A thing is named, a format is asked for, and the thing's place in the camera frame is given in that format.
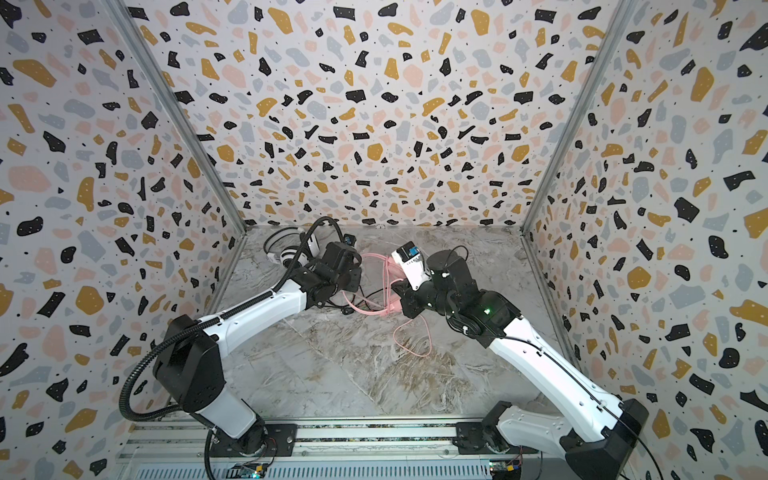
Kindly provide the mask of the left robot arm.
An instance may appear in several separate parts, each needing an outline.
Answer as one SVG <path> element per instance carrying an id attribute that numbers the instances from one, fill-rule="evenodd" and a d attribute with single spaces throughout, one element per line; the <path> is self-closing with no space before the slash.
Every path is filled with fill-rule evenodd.
<path id="1" fill-rule="evenodd" d="M 180 409 L 220 436 L 254 451 L 264 436 L 259 415 L 226 385 L 223 360 L 251 338 L 288 317 L 359 288 L 362 257 L 344 242 L 331 242 L 306 266 L 286 271 L 279 286 L 203 320 L 183 315 L 166 333 L 153 376 Z"/>

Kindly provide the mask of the pink headphones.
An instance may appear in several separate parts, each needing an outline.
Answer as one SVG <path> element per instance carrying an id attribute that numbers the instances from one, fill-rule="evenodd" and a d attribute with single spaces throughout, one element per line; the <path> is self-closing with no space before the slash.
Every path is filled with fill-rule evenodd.
<path id="1" fill-rule="evenodd" d="M 356 294 L 342 292 L 346 306 L 366 316 L 383 317 L 399 314 L 398 297 L 391 291 L 391 284 L 405 279 L 401 268 L 391 256 L 378 253 L 362 254 L 363 280 L 372 284 L 372 291 L 360 288 Z"/>

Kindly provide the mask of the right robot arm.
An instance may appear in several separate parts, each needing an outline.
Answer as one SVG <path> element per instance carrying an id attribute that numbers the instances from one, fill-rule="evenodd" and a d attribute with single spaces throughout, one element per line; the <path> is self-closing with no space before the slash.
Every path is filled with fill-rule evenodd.
<path id="1" fill-rule="evenodd" d="M 640 402 L 621 400 L 588 379 L 504 295 L 479 288 L 455 251 L 425 257 L 408 242 L 391 258 L 405 274 L 391 289 L 406 317 L 443 316 L 453 331 L 511 364 L 558 410 L 539 414 L 500 401 L 481 421 L 458 426 L 460 452 L 510 455 L 528 447 L 564 460 L 580 479 L 623 477 L 649 416 Z"/>

